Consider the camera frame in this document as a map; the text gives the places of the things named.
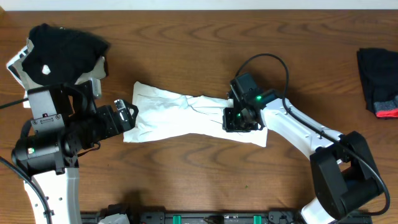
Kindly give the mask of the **white Mr Robot t-shirt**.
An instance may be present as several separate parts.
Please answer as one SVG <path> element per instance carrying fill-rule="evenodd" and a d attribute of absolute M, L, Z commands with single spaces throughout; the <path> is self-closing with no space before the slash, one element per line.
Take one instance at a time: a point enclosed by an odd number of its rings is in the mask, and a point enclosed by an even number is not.
<path fill-rule="evenodd" d="M 267 129 L 248 133 L 223 130 L 223 110 L 232 100 L 181 95 L 135 82 L 132 103 L 139 109 L 136 127 L 123 134 L 128 143 L 158 141 L 185 134 L 204 134 L 261 147 L 267 144 Z"/>

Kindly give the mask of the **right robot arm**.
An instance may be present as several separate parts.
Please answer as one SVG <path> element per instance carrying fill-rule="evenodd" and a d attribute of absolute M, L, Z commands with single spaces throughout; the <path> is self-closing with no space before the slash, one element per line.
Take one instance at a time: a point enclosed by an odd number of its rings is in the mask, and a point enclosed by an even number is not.
<path fill-rule="evenodd" d="M 351 221 L 350 215 L 384 193 L 369 146 L 359 133 L 342 134 L 299 111 L 276 90 L 260 89 L 250 73 L 230 81 L 233 105 L 223 129 L 281 135 L 310 161 L 316 197 L 300 211 L 302 223 Z"/>

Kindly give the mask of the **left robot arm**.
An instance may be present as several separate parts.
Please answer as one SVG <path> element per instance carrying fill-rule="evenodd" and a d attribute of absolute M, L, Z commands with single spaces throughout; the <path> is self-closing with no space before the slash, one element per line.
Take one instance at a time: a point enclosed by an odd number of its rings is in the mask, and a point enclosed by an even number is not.
<path fill-rule="evenodd" d="M 12 161 L 36 223 L 96 223 L 78 201 L 80 156 L 98 150 L 104 139 L 133 129 L 137 106 L 116 100 L 97 107 L 93 83 L 43 86 L 27 92 L 33 118 L 12 150 Z"/>

